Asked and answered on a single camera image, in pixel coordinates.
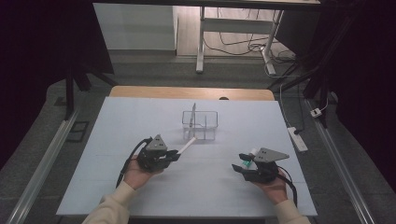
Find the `beige sleeve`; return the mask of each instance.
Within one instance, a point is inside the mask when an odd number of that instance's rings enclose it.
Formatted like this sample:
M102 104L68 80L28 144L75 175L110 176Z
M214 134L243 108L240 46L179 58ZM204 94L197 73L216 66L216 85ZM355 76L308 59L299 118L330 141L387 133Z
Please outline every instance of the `beige sleeve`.
M307 217L302 216L292 200L286 200L275 206L279 224L309 224Z
M128 223L128 206L135 195L136 191L121 181L114 193L104 196L83 223Z

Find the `wooden floor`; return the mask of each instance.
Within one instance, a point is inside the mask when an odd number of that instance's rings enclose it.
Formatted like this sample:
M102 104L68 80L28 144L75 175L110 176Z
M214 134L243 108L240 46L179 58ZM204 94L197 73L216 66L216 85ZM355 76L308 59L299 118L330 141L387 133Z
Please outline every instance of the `wooden floor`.
M200 27L200 8L199 7L177 7L178 29L177 29L177 55L178 56L196 56L199 39ZM224 7L206 7L206 18L225 18L225 19L239 19L239 20L261 20L271 21L274 16L273 10L264 9L242 9L242 8L224 8ZM248 42L225 45L221 42L220 36L224 43L230 44L240 41L249 41L252 34L230 34L230 33L205 33L205 42L212 48L205 46L205 56L235 56L224 53L218 50L221 49L233 54L238 54L239 57L261 57L259 52L248 52ZM253 35L252 40L268 37L268 35ZM265 44L267 39L251 41L250 44ZM276 56L280 51L287 50L285 46L280 43L275 43L272 46L272 51ZM282 56L290 56L292 52L284 52Z

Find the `white wall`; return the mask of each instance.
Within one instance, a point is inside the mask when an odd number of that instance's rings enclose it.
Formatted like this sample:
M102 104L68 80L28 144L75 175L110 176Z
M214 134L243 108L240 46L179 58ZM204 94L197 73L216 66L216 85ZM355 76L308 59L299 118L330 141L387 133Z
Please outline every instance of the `white wall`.
M176 49L174 7L93 4L107 49Z

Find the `white tabletop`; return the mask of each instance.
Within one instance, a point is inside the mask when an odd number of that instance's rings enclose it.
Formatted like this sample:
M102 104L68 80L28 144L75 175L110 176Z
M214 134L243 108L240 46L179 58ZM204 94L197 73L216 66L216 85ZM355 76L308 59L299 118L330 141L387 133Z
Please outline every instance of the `white tabletop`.
M133 199L134 217L272 217L273 206L236 173L239 153L267 147L287 153L278 161L298 190L299 210L316 216L304 175L276 101L175 100L107 97L57 215L87 215L114 191L120 169L134 147L159 133L168 149L181 149L182 112L219 113L215 140L198 140Z

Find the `white stick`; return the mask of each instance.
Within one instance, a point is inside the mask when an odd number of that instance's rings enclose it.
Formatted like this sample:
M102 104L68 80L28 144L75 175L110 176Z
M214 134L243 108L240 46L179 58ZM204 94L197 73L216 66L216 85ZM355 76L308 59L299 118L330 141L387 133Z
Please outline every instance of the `white stick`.
M186 150L192 143L195 142L195 140L197 140L197 138L196 138L196 137L193 137L193 138L186 144L186 146L184 146L181 150L178 151L177 154L183 153L184 150Z

